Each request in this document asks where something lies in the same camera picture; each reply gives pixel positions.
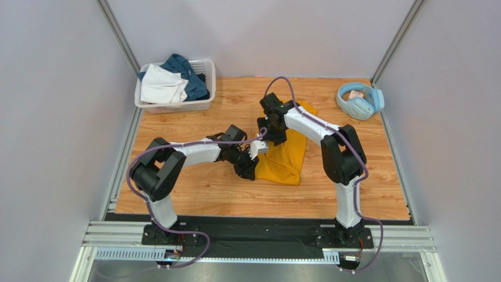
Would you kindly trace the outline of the yellow t shirt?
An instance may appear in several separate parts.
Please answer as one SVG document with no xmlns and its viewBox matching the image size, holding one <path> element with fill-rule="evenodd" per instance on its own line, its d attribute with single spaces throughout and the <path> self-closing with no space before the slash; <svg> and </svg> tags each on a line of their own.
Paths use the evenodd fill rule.
<svg viewBox="0 0 501 282">
<path fill-rule="evenodd" d="M 292 129 L 286 131 L 287 141 L 270 145 L 266 153 L 258 155 L 255 177 L 259 180 L 298 186 L 307 148 L 307 137 Z"/>
</svg>

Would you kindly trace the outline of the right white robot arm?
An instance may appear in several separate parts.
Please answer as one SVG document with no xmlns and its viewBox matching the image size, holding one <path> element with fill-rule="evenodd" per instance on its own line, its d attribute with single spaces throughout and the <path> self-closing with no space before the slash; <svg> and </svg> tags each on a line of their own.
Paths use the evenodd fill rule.
<svg viewBox="0 0 501 282">
<path fill-rule="evenodd" d="M 351 125 L 336 126 L 314 116 L 294 100 L 281 101 L 274 93 L 260 100 L 264 116 L 258 126 L 267 128 L 264 140 L 267 157 L 287 157 L 305 153 L 311 140 L 321 149 L 322 167 L 334 182 L 337 198 L 335 240 L 344 246 L 362 240 L 365 221 L 359 209 L 360 183 L 368 176 L 366 156 L 356 130 Z"/>
</svg>

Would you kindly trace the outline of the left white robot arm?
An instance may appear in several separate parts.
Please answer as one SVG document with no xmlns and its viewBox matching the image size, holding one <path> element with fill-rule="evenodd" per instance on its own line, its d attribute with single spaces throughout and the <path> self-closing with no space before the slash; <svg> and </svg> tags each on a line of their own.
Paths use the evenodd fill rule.
<svg viewBox="0 0 501 282">
<path fill-rule="evenodd" d="M 152 223 L 146 227 L 144 244 L 153 240 L 161 244 L 181 244 L 185 233 L 177 225 L 171 193 L 183 168 L 200 163 L 229 162 L 235 173 L 254 180 L 258 155 L 267 151 L 268 144 L 258 135 L 248 139 L 246 132 L 230 125 L 225 132 L 186 143 L 169 143 L 158 137 L 131 161 L 127 168 L 127 184 L 141 197 L 148 208 Z"/>
</svg>

